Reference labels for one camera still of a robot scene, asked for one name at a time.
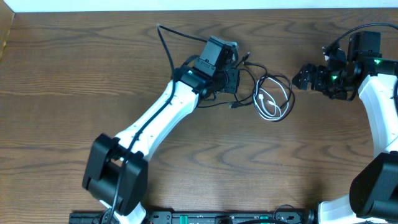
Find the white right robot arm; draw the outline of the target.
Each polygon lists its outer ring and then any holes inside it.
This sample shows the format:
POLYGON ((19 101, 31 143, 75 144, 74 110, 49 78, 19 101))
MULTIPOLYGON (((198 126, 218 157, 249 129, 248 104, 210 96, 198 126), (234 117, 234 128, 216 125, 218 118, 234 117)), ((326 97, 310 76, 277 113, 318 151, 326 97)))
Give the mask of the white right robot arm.
POLYGON ((383 59, 381 35, 347 32, 348 51, 338 40, 324 47, 326 66, 304 65, 292 83, 332 100, 363 102, 374 144, 374 159, 352 181, 348 195, 319 203, 319 223, 397 221, 397 61, 383 59))

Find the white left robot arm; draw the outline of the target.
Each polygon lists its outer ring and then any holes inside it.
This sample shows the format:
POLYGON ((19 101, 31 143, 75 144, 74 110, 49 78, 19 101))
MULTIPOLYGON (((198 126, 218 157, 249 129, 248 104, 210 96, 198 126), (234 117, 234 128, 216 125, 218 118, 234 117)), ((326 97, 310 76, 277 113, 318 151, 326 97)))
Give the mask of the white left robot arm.
POLYGON ((106 206, 100 223, 141 223, 146 211, 141 200, 147 190, 149 161, 171 130, 214 91, 236 90, 237 68, 214 76, 182 65, 160 98, 132 125, 111 138, 100 134, 93 142, 82 186, 106 206))

